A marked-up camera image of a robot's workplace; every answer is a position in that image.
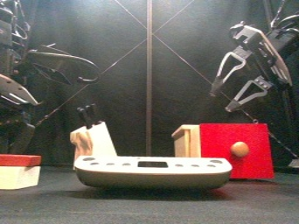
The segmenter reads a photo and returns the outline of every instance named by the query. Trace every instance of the red wooden block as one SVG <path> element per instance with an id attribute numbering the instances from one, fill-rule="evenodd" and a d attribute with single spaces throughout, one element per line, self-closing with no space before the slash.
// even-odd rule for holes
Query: red wooden block
<path id="1" fill-rule="evenodd" d="M 0 154 L 0 166 L 36 166 L 41 156 Z"/>
<path id="2" fill-rule="evenodd" d="M 238 157 L 231 146 L 243 142 L 248 154 Z M 232 165 L 232 179 L 271 179 L 274 174 L 267 125 L 204 123 L 200 125 L 200 154 L 204 158 L 226 158 Z"/>

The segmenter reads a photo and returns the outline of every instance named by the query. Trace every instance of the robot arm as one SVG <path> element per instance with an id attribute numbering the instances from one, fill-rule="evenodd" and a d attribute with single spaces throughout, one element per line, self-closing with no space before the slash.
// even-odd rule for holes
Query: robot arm
<path id="1" fill-rule="evenodd" d="M 226 54 L 220 62 L 219 72 L 211 85 L 211 95 L 218 95 L 222 87 L 235 71 L 242 69 L 247 63 L 255 63 L 259 74 L 254 80 L 250 80 L 238 92 L 230 105 L 226 107 L 228 112 L 242 109 L 243 105 L 267 95 L 271 87 L 276 90 L 284 90 L 292 86 L 291 76 L 286 63 L 278 50 L 286 52 L 287 46 L 298 39 L 298 35 L 288 32 L 272 30 L 266 35 L 259 29 L 242 24 L 231 28 L 231 37 L 238 43 L 234 52 Z M 244 93 L 252 87 L 258 90 L 254 94 L 243 98 Z"/>

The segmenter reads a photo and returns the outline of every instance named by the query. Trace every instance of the wooden block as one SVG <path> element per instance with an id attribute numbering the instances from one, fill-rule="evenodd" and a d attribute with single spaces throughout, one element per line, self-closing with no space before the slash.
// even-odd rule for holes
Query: wooden block
<path id="1" fill-rule="evenodd" d="M 0 166 L 36 166 L 41 164 L 41 156 L 0 154 Z"/>
<path id="2" fill-rule="evenodd" d="M 182 125 L 172 133 L 172 138 L 178 158 L 199 158 L 202 156 L 199 125 Z"/>
<path id="3" fill-rule="evenodd" d="M 231 152 L 235 143 L 243 143 L 240 148 L 247 146 L 248 152 L 243 157 L 242 153 L 239 157 Z M 232 179 L 271 179 L 275 176 L 267 125 L 263 123 L 202 124 L 200 154 L 204 158 L 230 161 Z"/>
<path id="4" fill-rule="evenodd" d="M 0 189 L 15 190 L 37 186 L 40 166 L 0 166 Z"/>

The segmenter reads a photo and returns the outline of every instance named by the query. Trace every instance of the wooden stand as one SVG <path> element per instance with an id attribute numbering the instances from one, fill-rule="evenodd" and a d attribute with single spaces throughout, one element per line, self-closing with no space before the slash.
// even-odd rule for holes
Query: wooden stand
<path id="1" fill-rule="evenodd" d="M 94 125 L 91 129 L 82 127 L 74 130 L 70 133 L 70 141 L 76 146 L 74 161 L 79 156 L 118 156 L 104 122 Z"/>
<path id="2" fill-rule="evenodd" d="M 202 141 L 199 125 L 184 124 L 174 133 L 174 148 L 178 158 L 199 158 L 202 156 Z"/>

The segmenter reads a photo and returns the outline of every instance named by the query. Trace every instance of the red box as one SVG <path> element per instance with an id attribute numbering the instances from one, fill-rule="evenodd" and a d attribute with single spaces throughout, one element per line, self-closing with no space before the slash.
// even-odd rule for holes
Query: red box
<path id="1" fill-rule="evenodd" d="M 236 142 L 246 143 L 248 154 L 231 153 Z M 226 158 L 232 165 L 232 179 L 271 179 L 274 164 L 267 125 L 263 123 L 204 123 L 200 125 L 200 156 Z"/>

